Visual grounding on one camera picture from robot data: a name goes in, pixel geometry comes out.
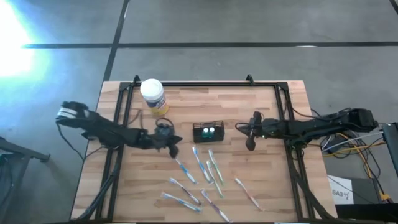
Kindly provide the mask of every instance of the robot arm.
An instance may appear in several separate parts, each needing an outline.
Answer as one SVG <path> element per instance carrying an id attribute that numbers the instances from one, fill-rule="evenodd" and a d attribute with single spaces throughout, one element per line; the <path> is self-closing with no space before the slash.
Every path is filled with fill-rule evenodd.
<path id="1" fill-rule="evenodd" d="M 176 143 L 182 140 L 174 135 L 174 127 L 168 124 L 158 124 L 154 134 L 141 128 L 126 128 L 120 124 L 90 111 L 83 103 L 63 102 L 58 112 L 56 123 L 71 128 L 85 130 L 82 134 L 88 140 L 98 138 L 102 145 L 115 148 L 121 143 L 140 149 L 158 149 L 168 147 L 170 156 L 175 158 L 178 154 Z"/>
<path id="2" fill-rule="evenodd" d="M 347 130 L 370 132 L 379 124 L 373 119 L 369 110 L 362 108 L 342 110 L 334 114 L 314 118 L 309 121 L 289 121 L 264 119 L 260 112 L 255 111 L 249 123 L 238 123 L 236 126 L 248 137 L 246 147 L 253 151 L 256 143 L 254 138 L 289 139 L 292 148 L 305 147 L 313 139 L 328 136 Z"/>

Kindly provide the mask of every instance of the toothbrush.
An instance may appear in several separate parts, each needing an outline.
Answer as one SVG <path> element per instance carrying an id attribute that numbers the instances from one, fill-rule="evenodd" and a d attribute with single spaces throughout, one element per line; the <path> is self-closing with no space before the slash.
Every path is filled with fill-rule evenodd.
<path id="1" fill-rule="evenodd" d="M 188 172 L 188 170 L 185 168 L 185 166 L 182 165 L 182 163 L 181 163 L 177 158 L 175 158 L 175 160 L 178 162 L 178 164 L 180 165 L 180 167 L 181 167 L 182 171 L 185 173 L 185 175 L 187 175 L 188 179 L 190 179 L 194 184 L 198 184 L 198 182 L 195 181 L 195 179 L 194 179 L 194 178 L 192 177 L 192 175 Z"/>
<path id="2" fill-rule="evenodd" d="M 222 186 L 224 186 L 223 177 L 221 176 L 221 172 L 220 172 L 220 170 L 218 168 L 218 165 L 217 165 L 217 162 L 216 162 L 216 158 L 214 158 L 213 150 L 211 150 L 211 149 L 209 149 L 209 156 L 210 156 L 211 161 L 213 162 L 214 168 L 217 171 L 217 174 L 218 174 L 218 177 L 220 178 L 221 184 L 222 184 Z"/>
<path id="3" fill-rule="evenodd" d="M 198 164 L 199 164 L 199 166 L 200 166 L 201 171 L 202 171 L 203 174 L 205 175 L 205 178 L 206 178 L 207 182 L 208 182 L 209 184 L 212 184 L 213 181 L 211 181 L 211 178 L 210 178 L 209 175 L 207 174 L 207 171 L 206 171 L 205 167 L 203 166 L 203 164 L 202 164 L 202 163 L 200 162 L 200 160 L 199 160 L 198 151 L 197 151 L 196 146 L 192 146 L 192 150 L 193 150 L 193 154 L 195 155 L 195 157 L 196 157 L 196 159 L 197 159 L 197 161 L 198 161 Z"/>
<path id="4" fill-rule="evenodd" d="M 223 195 L 223 193 L 221 192 L 221 189 L 220 189 L 219 185 L 217 184 L 216 179 L 214 178 L 214 175 L 213 175 L 213 168 L 211 168 L 211 163 L 210 163 L 210 161 L 206 161 L 206 164 L 207 164 L 207 168 L 209 169 L 209 173 L 210 173 L 210 175 L 211 175 L 211 178 L 213 178 L 213 180 L 214 180 L 214 183 L 215 183 L 215 185 L 216 185 L 216 188 L 217 188 L 217 191 L 218 191 L 220 197 L 221 197 L 221 198 L 224 198 L 224 195 Z"/>
<path id="5" fill-rule="evenodd" d="M 224 218 L 225 221 L 231 223 L 232 220 L 229 220 L 228 217 L 210 200 L 209 195 L 207 194 L 205 189 L 201 190 L 201 194 L 207 199 L 210 205 L 216 210 L 216 212 Z"/>
<path id="6" fill-rule="evenodd" d="M 201 202 L 195 198 L 195 196 L 193 196 L 182 184 L 180 184 L 178 181 L 176 181 L 174 178 L 170 177 L 170 183 L 172 184 L 177 184 L 178 186 L 180 186 L 182 188 L 182 190 L 187 193 L 189 195 L 190 198 L 192 198 L 192 200 L 194 200 L 196 203 L 198 203 L 199 205 L 201 205 Z"/>
<path id="7" fill-rule="evenodd" d="M 182 199 L 180 199 L 178 197 L 175 197 L 173 195 L 169 195 L 169 194 L 167 194 L 165 192 L 162 192 L 162 194 L 160 196 L 163 197 L 163 198 L 166 198 L 166 199 L 174 199 L 174 200 L 180 202 L 181 204 L 185 205 L 186 207 L 191 208 L 195 212 L 201 212 L 201 208 L 200 207 L 194 206 L 191 203 L 186 202 L 186 201 L 184 201 L 184 200 L 182 200 Z"/>
<path id="8" fill-rule="evenodd" d="M 242 184 L 242 182 L 241 182 L 238 178 L 235 178 L 235 181 L 236 181 L 236 183 L 238 183 L 238 184 L 243 188 L 243 190 L 246 192 L 246 195 L 248 195 L 248 197 L 249 197 L 250 200 L 255 204 L 255 206 L 256 206 L 260 211 L 263 212 L 264 209 L 262 209 L 262 208 L 260 207 L 260 205 L 257 203 L 256 199 L 254 199 L 254 197 L 253 197 L 251 194 L 249 194 L 248 190 L 244 187 L 244 185 Z"/>

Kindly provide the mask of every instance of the small black box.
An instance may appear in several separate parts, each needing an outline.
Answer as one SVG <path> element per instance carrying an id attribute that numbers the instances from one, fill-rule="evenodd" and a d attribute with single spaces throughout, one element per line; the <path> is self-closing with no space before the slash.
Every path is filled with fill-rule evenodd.
<path id="1" fill-rule="evenodd" d="M 193 123 L 193 142 L 213 142 L 224 140 L 224 122 L 223 121 L 211 121 L 206 123 Z M 210 137 L 203 137 L 202 132 L 204 128 L 214 128 L 214 135 Z"/>

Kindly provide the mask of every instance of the wooden table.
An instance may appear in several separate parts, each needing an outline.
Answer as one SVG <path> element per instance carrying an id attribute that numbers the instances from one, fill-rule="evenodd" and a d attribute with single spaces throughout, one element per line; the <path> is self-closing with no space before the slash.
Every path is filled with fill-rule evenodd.
<path id="1" fill-rule="evenodd" d="M 113 120 L 119 83 L 104 82 L 99 98 L 97 112 L 110 120 Z M 288 83 L 294 108 L 301 113 L 311 114 L 303 81 L 288 81 Z M 273 88 L 165 87 L 165 94 L 170 106 L 165 117 L 174 122 L 176 134 L 183 137 L 183 140 L 177 144 L 180 149 L 178 158 L 199 184 L 193 185 L 187 179 L 178 164 L 169 157 L 168 149 L 157 152 L 125 147 L 115 204 L 115 222 L 223 222 L 208 202 L 204 203 L 202 213 L 197 214 L 178 202 L 161 198 L 160 194 L 164 191 L 190 201 L 178 186 L 169 183 L 169 177 L 177 179 L 203 201 L 205 199 L 201 196 L 200 190 L 206 189 L 212 201 L 229 219 L 236 222 L 297 220 L 282 140 L 257 139 L 256 150 L 251 152 L 244 145 L 246 137 L 234 128 L 237 122 L 248 122 L 255 110 L 262 112 L 266 118 L 278 118 Z M 139 88 L 135 88 L 130 119 L 133 119 L 137 113 L 136 109 L 139 108 L 144 110 L 144 128 L 153 133 L 155 119 L 143 101 Z M 304 118 L 296 114 L 296 119 Z M 213 149 L 226 181 L 222 187 L 224 199 L 218 196 L 214 185 L 206 183 L 192 152 L 192 123 L 217 120 L 224 121 L 224 141 L 197 144 L 197 149 L 203 163 L 209 159 L 208 149 Z M 130 127 L 138 126 L 138 121 L 130 125 Z M 87 153 L 98 146 L 98 142 L 91 142 Z M 103 150 L 96 152 L 85 161 L 72 218 L 79 216 L 98 193 L 105 157 L 106 151 Z M 312 146 L 306 148 L 304 161 L 312 192 L 328 212 L 336 216 L 319 148 Z M 238 177 L 252 192 L 265 208 L 265 212 L 260 212 L 252 204 L 240 186 L 235 183 L 234 177 Z M 108 201 L 109 195 L 105 199 L 104 213 L 108 209 Z M 303 196 L 301 201 L 305 210 Z"/>

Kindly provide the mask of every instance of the gray floor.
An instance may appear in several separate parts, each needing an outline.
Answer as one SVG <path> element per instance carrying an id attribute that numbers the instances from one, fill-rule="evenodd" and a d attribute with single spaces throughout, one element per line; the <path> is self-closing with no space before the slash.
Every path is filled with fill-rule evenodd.
<path id="1" fill-rule="evenodd" d="M 123 0 L 15 0 L 2 3 L 9 29 L 0 40 L 23 43 L 111 43 Z M 394 41 L 398 15 L 388 0 L 132 0 L 121 42 Z M 0 136 L 51 153 L 32 161 L 8 223 L 68 220 L 81 161 L 62 141 L 54 118 L 64 100 L 95 108 L 110 49 L 2 50 Z M 119 49 L 111 80 L 305 80 L 320 113 L 346 107 L 398 120 L 397 47 Z M 64 128 L 84 152 L 87 142 Z M 398 200 L 397 175 L 386 147 L 374 150 L 384 190 Z M 329 174 L 366 177 L 360 158 L 325 159 Z"/>

